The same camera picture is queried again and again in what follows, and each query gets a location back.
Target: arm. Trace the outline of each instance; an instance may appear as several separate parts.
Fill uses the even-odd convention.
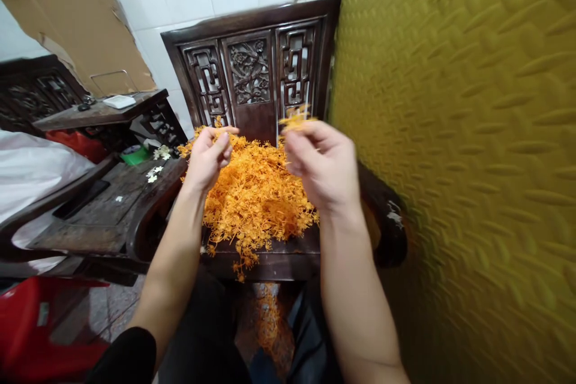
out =
[[[347,382],[407,383],[360,206],[354,145],[322,122],[286,134],[291,172],[320,212],[322,302]]]
[[[236,128],[226,130],[238,133]],[[194,143],[186,180],[128,325],[148,330],[156,340],[155,370],[162,362],[194,287],[206,195],[232,154],[227,133],[212,144],[214,138],[215,129],[205,128]]]

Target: red plastic stool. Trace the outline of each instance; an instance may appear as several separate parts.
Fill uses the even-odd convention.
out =
[[[14,383],[83,380],[108,344],[52,344],[53,303],[64,289],[105,286],[108,284],[35,276],[0,296],[0,380]]]

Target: lattice pattern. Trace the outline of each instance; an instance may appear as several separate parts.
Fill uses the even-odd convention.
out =
[[[576,380],[576,0],[343,0],[332,122],[410,208],[413,382]]]

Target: hand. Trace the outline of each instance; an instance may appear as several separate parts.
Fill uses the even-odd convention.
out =
[[[360,203],[354,143],[321,121],[286,133],[288,171],[302,178],[310,202],[320,211],[346,211]]]
[[[214,142],[217,130],[222,132]],[[192,147],[183,186],[185,189],[201,193],[208,193],[212,189],[220,170],[230,163],[232,146],[228,134],[239,132],[240,129],[231,126],[219,129],[207,127],[202,130]]]

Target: red object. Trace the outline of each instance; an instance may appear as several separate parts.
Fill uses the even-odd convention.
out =
[[[72,133],[48,131],[46,132],[46,139],[70,147],[76,153],[81,154],[95,164],[102,162],[108,156],[108,152],[100,141],[90,139],[78,131]]]
[[[4,293],[0,297],[0,381],[83,381],[108,344],[52,344],[53,302],[64,289],[103,286],[108,284],[35,276]]]

